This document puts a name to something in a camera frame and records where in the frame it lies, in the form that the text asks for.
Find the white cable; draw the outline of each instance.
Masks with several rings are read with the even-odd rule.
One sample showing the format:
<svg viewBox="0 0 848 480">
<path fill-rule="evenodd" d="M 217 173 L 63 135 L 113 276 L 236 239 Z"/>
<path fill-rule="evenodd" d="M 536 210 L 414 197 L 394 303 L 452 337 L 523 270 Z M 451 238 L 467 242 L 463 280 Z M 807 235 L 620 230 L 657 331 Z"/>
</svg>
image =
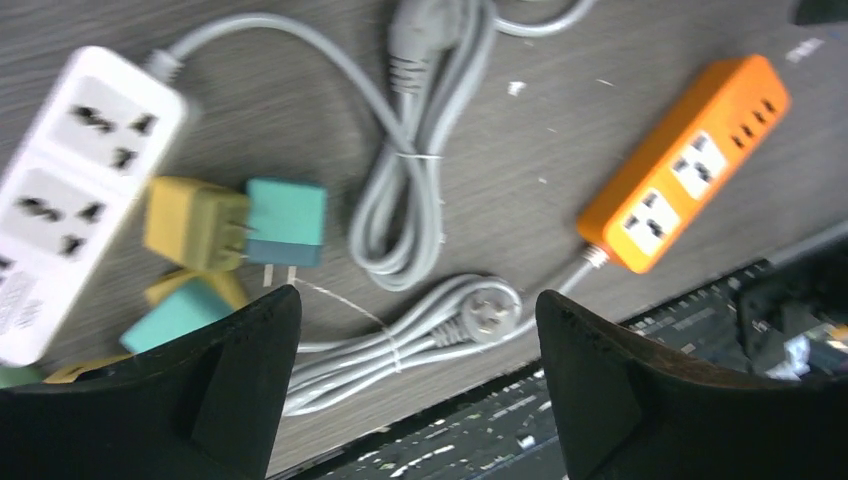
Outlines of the white cable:
<svg viewBox="0 0 848 480">
<path fill-rule="evenodd" d="M 556 290 L 567 294 L 589 273 L 600 268 L 605 258 L 602 250 L 590 247 L 565 269 Z M 409 369 L 475 355 L 509 342 L 536 326 L 536 317 L 527 315 L 514 329 L 490 343 L 472 341 L 467 325 L 463 324 L 461 308 L 470 295 L 487 289 L 501 292 L 512 302 L 515 314 L 522 317 L 524 302 L 504 280 L 470 274 L 454 277 L 436 287 L 389 327 L 399 345 L 401 367 Z M 535 301 L 536 296 L 528 298 Z M 317 359 L 295 367 L 283 415 L 305 415 L 328 408 L 395 373 L 393 348 L 382 332 L 328 343 L 327 347 Z"/>
<path fill-rule="evenodd" d="M 442 151 L 483 79 L 496 32 L 557 33 L 585 16 L 594 1 L 578 0 L 561 17 L 539 25 L 499 18 L 492 0 L 402 1 L 389 45 L 394 108 L 329 39 L 308 25 L 273 14 L 234 15 L 204 25 L 170 49 L 153 52 L 147 70 L 162 81 L 171 81 L 197 49 L 254 28 L 290 33 L 324 53 L 360 89 L 388 137 L 354 214 L 349 248 L 377 285 L 402 291 L 424 279 L 438 259 Z M 405 188 L 403 228 L 390 245 L 390 224 Z M 587 250 L 566 271 L 558 290 L 567 293 L 605 261 L 603 251 Z M 496 299 L 496 316 L 505 312 L 498 322 L 508 321 L 482 327 L 479 322 L 491 318 L 477 309 L 475 302 L 481 295 L 480 305 L 494 308 L 489 299 Z M 401 368 L 454 360 L 508 342 L 535 326 L 532 315 L 522 320 L 522 306 L 519 294 L 502 279 L 459 275 L 435 288 L 382 332 L 336 342 L 302 342 L 298 352 L 316 353 L 317 358 L 295 367 L 284 414 L 327 408 Z"/>
<path fill-rule="evenodd" d="M 563 32 L 572 25 L 583 20 L 583 17 L 589 14 L 595 2 L 598 0 L 575 0 L 571 6 L 559 17 L 551 19 L 547 22 L 525 25 L 517 22 L 512 22 L 503 18 L 498 18 L 498 31 L 514 37 L 523 38 L 538 38 L 549 37 Z"/>
</svg>

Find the white power strip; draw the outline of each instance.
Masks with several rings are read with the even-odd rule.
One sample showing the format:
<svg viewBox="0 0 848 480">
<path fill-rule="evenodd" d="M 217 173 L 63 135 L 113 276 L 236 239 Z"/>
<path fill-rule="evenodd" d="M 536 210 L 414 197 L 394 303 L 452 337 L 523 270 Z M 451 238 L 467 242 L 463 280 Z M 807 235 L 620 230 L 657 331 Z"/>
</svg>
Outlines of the white power strip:
<svg viewBox="0 0 848 480">
<path fill-rule="evenodd" d="M 188 119 L 116 53 L 74 52 L 0 184 L 0 362 L 44 354 Z"/>
</svg>

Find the plug adapter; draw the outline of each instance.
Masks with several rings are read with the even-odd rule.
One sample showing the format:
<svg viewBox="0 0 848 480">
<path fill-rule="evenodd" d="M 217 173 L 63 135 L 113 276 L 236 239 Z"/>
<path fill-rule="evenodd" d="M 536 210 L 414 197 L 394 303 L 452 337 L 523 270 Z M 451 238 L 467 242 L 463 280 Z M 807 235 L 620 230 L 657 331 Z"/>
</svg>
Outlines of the plug adapter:
<svg viewBox="0 0 848 480">
<path fill-rule="evenodd" d="M 611 261 L 650 270 L 789 104 L 766 58 L 711 64 L 583 211 L 577 230 Z"/>
<path fill-rule="evenodd" d="M 233 272 L 207 272 L 201 273 L 194 270 L 178 270 L 160 278 L 153 285 L 144 290 L 144 298 L 151 307 L 156 307 L 172 293 L 179 290 L 183 285 L 200 277 L 206 284 L 215 290 L 233 310 L 240 310 L 250 303 L 250 300 Z"/>
<path fill-rule="evenodd" d="M 182 177 L 150 183 L 144 245 L 191 270 L 234 270 L 245 249 L 247 195 Z"/>
<path fill-rule="evenodd" d="M 30 383 L 41 383 L 43 379 L 44 375 L 32 367 L 0 367 L 0 389 L 28 385 Z"/>
<path fill-rule="evenodd" d="M 186 282 L 121 335 L 121 345 L 139 354 L 211 325 L 233 313 L 199 278 Z"/>
<path fill-rule="evenodd" d="M 193 113 L 115 52 L 73 53 L 0 181 L 0 362 L 42 356 Z"/>
<path fill-rule="evenodd" d="M 327 190 L 278 178 L 251 178 L 250 263 L 317 267 L 324 243 Z"/>
<path fill-rule="evenodd" d="M 130 357 L 132 357 L 132 355 L 129 354 L 116 355 L 114 357 L 97 358 L 68 365 L 53 372 L 49 377 L 44 379 L 44 383 L 74 383 L 77 378 L 84 373 L 107 367 L 113 363 L 118 363 L 121 360 L 126 360 Z"/>
</svg>

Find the label on power strip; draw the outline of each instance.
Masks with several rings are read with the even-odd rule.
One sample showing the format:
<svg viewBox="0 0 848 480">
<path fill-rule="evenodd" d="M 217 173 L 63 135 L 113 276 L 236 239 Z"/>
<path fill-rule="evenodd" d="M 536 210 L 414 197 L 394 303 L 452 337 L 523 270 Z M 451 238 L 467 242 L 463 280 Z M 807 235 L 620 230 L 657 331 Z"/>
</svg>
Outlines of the label on power strip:
<svg viewBox="0 0 848 480">
<path fill-rule="evenodd" d="M 12 328 L 28 328 L 33 325 L 43 304 L 33 298 L 36 279 L 25 272 L 15 272 L 2 279 L 0 285 L 0 335 Z"/>
</svg>

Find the cable tie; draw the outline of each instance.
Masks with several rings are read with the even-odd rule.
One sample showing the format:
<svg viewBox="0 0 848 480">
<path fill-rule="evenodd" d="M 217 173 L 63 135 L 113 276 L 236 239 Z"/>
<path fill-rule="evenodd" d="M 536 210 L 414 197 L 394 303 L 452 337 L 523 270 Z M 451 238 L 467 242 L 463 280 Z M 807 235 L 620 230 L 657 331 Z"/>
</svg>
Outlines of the cable tie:
<svg viewBox="0 0 848 480">
<path fill-rule="evenodd" d="M 429 155 L 426 153 L 398 153 L 400 158 L 411 158 L 413 160 L 443 160 L 445 157 L 441 155 Z"/>
<path fill-rule="evenodd" d="M 386 339 L 389 341 L 389 346 L 392 348 L 392 359 L 395 361 L 395 373 L 403 372 L 400 364 L 400 351 L 397 348 L 397 343 L 395 342 L 395 337 L 392 336 L 389 328 L 386 327 L 385 324 L 382 326 L 383 333 L 386 334 Z"/>
</svg>

